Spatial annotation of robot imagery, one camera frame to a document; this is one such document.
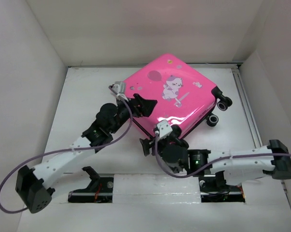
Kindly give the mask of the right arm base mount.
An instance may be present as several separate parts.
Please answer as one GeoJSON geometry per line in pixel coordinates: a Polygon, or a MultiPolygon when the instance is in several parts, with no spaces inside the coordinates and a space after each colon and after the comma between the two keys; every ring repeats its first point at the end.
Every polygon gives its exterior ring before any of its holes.
{"type": "Polygon", "coordinates": [[[199,178],[201,203],[245,203],[242,186],[218,186],[216,178],[204,176],[199,178]]]}

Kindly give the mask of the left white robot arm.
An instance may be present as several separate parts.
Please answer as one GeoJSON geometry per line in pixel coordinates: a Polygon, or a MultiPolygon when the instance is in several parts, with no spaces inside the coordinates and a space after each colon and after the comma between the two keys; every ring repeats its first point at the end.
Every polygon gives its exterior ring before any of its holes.
{"type": "Polygon", "coordinates": [[[95,121],[81,136],[46,162],[33,168],[24,165],[18,170],[15,190],[28,208],[35,214],[44,209],[52,200],[55,188],[52,186],[66,171],[104,147],[115,143],[112,134],[134,117],[149,117],[157,100],[147,100],[139,94],[125,99],[117,96],[117,103],[102,105],[95,121]]]}

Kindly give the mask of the pink hard-shell suitcase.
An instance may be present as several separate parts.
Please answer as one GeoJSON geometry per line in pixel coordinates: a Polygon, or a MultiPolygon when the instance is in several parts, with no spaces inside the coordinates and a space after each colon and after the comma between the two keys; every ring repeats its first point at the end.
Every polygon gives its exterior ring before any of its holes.
{"type": "Polygon", "coordinates": [[[219,121],[212,112],[214,108],[226,111],[233,103],[214,82],[173,54],[161,55],[124,83],[128,98],[139,94],[144,99],[157,101],[149,117],[135,119],[136,127],[145,135],[142,144],[153,140],[155,125],[163,120],[180,128],[181,139],[203,120],[213,127],[219,121]]]}

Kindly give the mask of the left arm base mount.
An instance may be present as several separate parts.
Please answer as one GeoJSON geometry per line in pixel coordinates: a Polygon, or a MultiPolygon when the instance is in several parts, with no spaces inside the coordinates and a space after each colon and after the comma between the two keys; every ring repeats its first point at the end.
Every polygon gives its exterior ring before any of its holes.
{"type": "Polygon", "coordinates": [[[69,203],[112,203],[114,175],[99,175],[92,167],[82,170],[89,175],[90,183],[86,188],[76,189],[69,193],[69,203]]]}

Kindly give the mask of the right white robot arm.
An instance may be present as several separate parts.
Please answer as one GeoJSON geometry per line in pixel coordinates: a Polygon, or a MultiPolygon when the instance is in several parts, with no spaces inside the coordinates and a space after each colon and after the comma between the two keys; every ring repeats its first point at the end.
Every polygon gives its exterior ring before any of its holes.
{"type": "Polygon", "coordinates": [[[153,131],[154,137],[140,140],[143,153],[155,156],[163,172],[171,177],[214,175],[214,185],[219,190],[266,176],[291,179],[291,154],[280,140],[270,140],[266,146],[247,151],[217,152],[189,149],[177,125],[157,125],[153,131]]]}

